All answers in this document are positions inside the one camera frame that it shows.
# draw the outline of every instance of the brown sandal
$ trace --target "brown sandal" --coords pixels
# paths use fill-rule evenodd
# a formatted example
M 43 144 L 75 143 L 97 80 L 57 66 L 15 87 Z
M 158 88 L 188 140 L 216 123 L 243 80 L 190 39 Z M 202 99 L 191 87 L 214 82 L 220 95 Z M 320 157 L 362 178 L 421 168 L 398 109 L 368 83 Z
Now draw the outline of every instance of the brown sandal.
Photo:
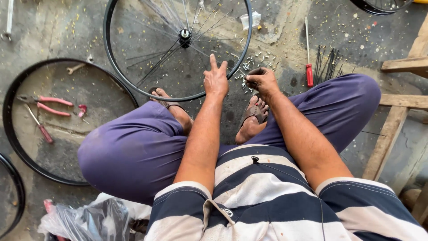
M 241 124 L 239 126 L 239 129 L 244 125 L 245 120 L 250 118 L 251 116 L 255 116 L 257 118 L 259 125 L 262 124 L 264 122 L 264 120 L 266 119 L 266 118 L 265 119 L 263 118 L 263 113 L 260 111 L 260 108 L 257 105 L 248 109 L 249 105 L 250 105 L 250 103 L 248 102 L 248 105 L 246 107 L 246 111 L 244 113 L 244 118 L 241 120 Z
M 151 87 L 150 89 L 149 89 L 149 94 L 151 94 L 153 91 L 155 91 L 156 92 L 156 90 L 157 89 L 161 89 L 160 87 Z M 158 100 L 159 101 L 159 104 L 161 104 L 161 105 L 163 105 L 163 106 L 165 106 L 165 108 L 166 109 L 169 109 L 171 106 L 178 106 L 178 107 L 180 107 L 181 109 L 183 109 L 184 110 L 184 108 L 178 103 L 178 102 L 171 102 L 171 101 L 163 101 L 163 100 Z

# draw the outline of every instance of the navy and white striped shirt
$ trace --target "navy and white striped shirt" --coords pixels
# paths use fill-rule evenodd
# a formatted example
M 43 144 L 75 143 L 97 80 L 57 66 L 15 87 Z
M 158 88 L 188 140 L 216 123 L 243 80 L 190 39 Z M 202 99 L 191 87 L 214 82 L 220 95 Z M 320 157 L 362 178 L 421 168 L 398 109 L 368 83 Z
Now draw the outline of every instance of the navy and white striped shirt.
M 315 192 L 283 149 L 243 145 L 218 159 L 212 197 L 192 181 L 160 191 L 145 241 L 428 240 L 384 184 L 331 178 Z

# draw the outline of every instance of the wrist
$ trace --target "wrist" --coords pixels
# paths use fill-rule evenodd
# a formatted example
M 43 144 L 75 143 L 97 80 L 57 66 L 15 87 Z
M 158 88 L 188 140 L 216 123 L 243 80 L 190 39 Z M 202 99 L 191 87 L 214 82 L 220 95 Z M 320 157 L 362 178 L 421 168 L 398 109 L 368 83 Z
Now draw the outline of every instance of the wrist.
M 221 102 L 223 103 L 224 96 L 220 94 L 207 94 L 205 97 L 205 101 L 212 101 L 212 102 Z
M 272 104 L 272 100 L 276 99 L 278 96 L 282 96 L 283 94 L 281 93 L 281 91 L 278 90 L 274 90 L 274 91 L 269 91 L 269 93 L 266 94 L 266 100 L 265 102 L 269 105 Z

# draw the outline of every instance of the pliers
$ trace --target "pliers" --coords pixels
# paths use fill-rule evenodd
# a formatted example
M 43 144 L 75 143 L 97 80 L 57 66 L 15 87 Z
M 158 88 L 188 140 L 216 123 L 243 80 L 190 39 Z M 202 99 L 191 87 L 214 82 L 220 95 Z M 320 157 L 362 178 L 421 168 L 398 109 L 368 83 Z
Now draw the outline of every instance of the pliers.
M 40 103 L 40 102 L 57 102 L 57 103 L 61 103 L 64 105 L 68 105 L 68 106 L 74 106 L 73 103 L 60 99 L 60 98 L 54 98 L 54 97 L 43 97 L 40 96 L 39 98 L 34 97 L 34 96 L 29 96 L 29 95 L 25 95 L 25 94 L 20 94 L 17 95 L 16 98 L 20 101 L 23 101 L 25 103 L 29 103 L 29 104 L 37 104 L 37 107 L 40 109 L 44 109 L 50 113 L 53 114 L 57 114 L 57 115 L 61 115 L 61 116 L 70 116 L 69 113 L 67 112 L 61 112 L 61 111 L 56 111 L 52 108 L 49 108 L 47 106 L 45 106 L 44 104 Z

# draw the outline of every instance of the red-handled screwdriver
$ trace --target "red-handled screwdriver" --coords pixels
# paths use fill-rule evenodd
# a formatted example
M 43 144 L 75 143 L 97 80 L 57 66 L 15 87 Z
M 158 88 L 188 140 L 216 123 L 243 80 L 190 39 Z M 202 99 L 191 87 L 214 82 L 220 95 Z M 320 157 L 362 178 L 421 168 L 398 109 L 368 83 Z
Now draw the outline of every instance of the red-handled screwdriver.
M 34 116 L 33 112 L 31 111 L 30 107 L 27 104 L 25 104 L 25 106 L 27 107 L 27 109 L 30 112 L 31 116 L 36 121 L 37 126 L 39 127 L 40 131 L 42 132 L 43 136 L 45 137 L 46 142 L 49 143 L 49 144 L 52 144 L 54 142 L 54 140 L 52 140 L 52 137 L 49 135 L 48 131 L 45 129 L 45 127 L 42 124 L 39 123 L 39 121 Z
M 308 18 L 305 18 L 306 27 L 306 48 L 308 49 L 308 64 L 306 65 L 306 79 L 308 81 L 308 87 L 314 86 L 314 78 L 312 76 L 312 64 L 309 61 L 309 36 L 308 36 Z

